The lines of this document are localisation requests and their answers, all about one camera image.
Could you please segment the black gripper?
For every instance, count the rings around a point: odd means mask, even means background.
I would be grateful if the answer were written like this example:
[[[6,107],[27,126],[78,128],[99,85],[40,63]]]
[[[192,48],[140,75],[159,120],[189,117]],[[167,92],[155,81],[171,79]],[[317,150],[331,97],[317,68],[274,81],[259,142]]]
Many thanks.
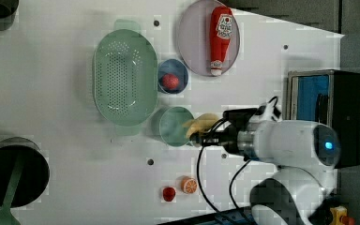
[[[208,133],[193,133],[189,140],[195,147],[221,146],[229,154],[239,154],[237,146],[238,130],[229,125],[221,131],[209,131]]]

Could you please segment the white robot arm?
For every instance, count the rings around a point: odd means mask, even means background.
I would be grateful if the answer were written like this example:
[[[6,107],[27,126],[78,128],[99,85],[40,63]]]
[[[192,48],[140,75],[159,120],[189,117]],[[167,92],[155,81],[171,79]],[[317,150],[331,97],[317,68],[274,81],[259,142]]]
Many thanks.
[[[249,122],[222,131],[195,131],[189,139],[277,167],[249,193],[257,225],[313,225],[310,217],[336,188],[334,169],[341,147],[327,125],[302,120]]]

